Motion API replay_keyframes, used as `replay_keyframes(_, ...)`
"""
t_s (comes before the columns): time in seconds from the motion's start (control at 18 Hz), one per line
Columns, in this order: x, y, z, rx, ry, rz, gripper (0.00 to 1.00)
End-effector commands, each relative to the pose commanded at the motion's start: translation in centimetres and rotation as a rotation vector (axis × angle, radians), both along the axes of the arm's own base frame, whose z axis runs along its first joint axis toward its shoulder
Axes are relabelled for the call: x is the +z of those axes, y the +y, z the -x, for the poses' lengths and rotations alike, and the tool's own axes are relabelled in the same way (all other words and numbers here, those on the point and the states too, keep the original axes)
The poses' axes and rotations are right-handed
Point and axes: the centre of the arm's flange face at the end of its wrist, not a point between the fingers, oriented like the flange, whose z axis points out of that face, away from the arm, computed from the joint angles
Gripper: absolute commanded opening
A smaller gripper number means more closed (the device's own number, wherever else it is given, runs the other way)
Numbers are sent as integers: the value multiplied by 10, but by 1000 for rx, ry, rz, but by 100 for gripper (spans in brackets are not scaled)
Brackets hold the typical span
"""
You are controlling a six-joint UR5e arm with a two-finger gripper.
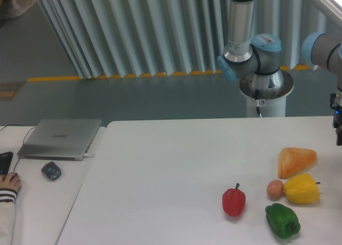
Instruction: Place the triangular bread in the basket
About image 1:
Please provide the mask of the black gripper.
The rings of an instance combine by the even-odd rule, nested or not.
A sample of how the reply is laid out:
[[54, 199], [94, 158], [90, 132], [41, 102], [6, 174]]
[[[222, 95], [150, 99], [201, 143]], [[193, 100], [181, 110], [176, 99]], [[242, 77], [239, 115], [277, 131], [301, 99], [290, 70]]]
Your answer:
[[336, 128], [336, 145], [342, 145], [342, 127], [341, 127], [341, 91], [330, 94], [329, 107], [334, 110], [333, 128]]

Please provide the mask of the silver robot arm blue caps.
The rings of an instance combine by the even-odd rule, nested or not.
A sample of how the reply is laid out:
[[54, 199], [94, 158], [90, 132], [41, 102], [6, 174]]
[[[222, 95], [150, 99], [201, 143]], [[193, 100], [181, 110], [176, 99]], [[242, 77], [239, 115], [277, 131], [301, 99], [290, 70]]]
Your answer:
[[[251, 37], [256, 0], [230, 0], [228, 43], [217, 63], [228, 80], [239, 80], [247, 100], [249, 117], [283, 117], [293, 78], [280, 69], [281, 41], [271, 34]], [[332, 126], [341, 145], [341, 35], [312, 33], [304, 40], [304, 59], [338, 77], [337, 91], [330, 95]]]

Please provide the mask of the forearm in white sleeve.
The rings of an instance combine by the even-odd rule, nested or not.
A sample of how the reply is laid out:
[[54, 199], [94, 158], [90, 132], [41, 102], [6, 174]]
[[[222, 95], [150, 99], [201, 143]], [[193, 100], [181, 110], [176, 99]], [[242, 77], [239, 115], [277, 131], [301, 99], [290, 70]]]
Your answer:
[[16, 216], [17, 193], [12, 189], [1, 189], [1, 244], [11, 244]]

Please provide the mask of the person's hand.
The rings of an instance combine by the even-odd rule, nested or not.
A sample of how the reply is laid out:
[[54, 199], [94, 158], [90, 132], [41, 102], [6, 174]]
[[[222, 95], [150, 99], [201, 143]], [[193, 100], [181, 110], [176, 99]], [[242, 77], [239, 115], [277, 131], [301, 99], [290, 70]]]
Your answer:
[[11, 190], [16, 193], [21, 188], [21, 180], [18, 173], [10, 172], [7, 175], [0, 176], [0, 189]]

